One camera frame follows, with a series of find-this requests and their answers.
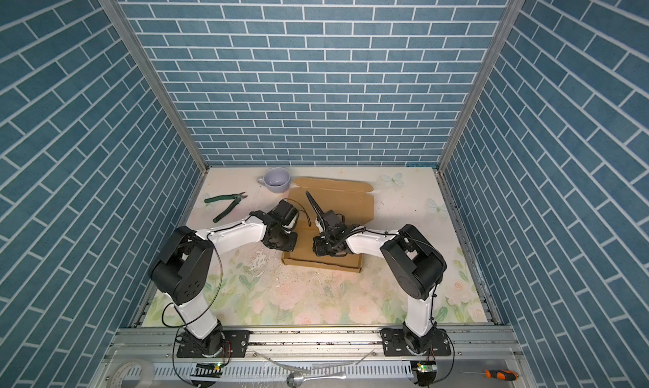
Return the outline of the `brown cardboard box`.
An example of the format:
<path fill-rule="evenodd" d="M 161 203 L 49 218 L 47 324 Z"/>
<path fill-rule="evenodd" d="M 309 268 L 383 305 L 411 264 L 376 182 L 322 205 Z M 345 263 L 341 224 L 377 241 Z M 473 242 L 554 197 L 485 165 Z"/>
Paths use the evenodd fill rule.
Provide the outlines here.
<path fill-rule="evenodd" d="M 296 246 L 282 254 L 282 263 L 359 273 L 363 256 L 353 254 L 341 238 L 374 219 L 374 187 L 325 178 L 297 178 L 293 184 L 289 201 L 309 216 L 298 219 Z"/>

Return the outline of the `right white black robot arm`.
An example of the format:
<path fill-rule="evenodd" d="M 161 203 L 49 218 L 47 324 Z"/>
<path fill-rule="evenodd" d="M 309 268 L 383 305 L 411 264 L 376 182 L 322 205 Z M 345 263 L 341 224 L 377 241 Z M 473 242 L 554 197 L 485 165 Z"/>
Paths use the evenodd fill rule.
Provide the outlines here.
<path fill-rule="evenodd" d="M 417 227 L 407 224 L 395 231 L 349 226 L 334 211 L 316 210 L 319 236 L 314 238 L 317 256 L 365 254 L 384 259 L 393 276 L 408 295 L 405 332 L 419 346 L 435 328 L 434 293 L 447 269 L 443 255 Z"/>

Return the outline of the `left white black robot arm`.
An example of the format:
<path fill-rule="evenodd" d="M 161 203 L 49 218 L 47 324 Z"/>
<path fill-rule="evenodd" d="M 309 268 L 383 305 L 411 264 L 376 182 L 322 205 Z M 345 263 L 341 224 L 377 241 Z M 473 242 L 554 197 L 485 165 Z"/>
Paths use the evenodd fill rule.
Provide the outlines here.
<path fill-rule="evenodd" d="M 222 227 L 179 227 L 152 263 L 150 279 L 171 297 L 183 320 L 181 326 L 193 337 L 205 340 L 219 327 L 203 293 L 212 256 L 257 242 L 268 249 L 291 252 L 297 243 L 294 228 L 298 216 L 297 208 L 282 200 L 273 210 L 256 210 L 246 219 Z"/>

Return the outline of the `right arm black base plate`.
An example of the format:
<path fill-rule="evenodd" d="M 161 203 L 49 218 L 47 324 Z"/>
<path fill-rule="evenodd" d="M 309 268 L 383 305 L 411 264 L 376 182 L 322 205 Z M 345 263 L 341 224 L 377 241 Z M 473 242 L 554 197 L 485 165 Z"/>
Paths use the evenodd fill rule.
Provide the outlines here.
<path fill-rule="evenodd" d="M 451 344 L 446 331 L 432 328 L 425 336 L 419 337 L 407 327 L 380 330 L 380 338 L 385 357 L 405 356 L 450 356 Z"/>

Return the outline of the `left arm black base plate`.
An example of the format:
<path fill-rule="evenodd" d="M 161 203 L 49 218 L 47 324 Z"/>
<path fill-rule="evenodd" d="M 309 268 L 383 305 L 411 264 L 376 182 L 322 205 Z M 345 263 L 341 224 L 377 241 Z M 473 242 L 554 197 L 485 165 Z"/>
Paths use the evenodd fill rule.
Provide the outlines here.
<path fill-rule="evenodd" d="M 183 329 L 177 338 L 176 355 L 181 359 L 244 358 L 250 339 L 249 330 L 214 330 L 198 339 Z"/>

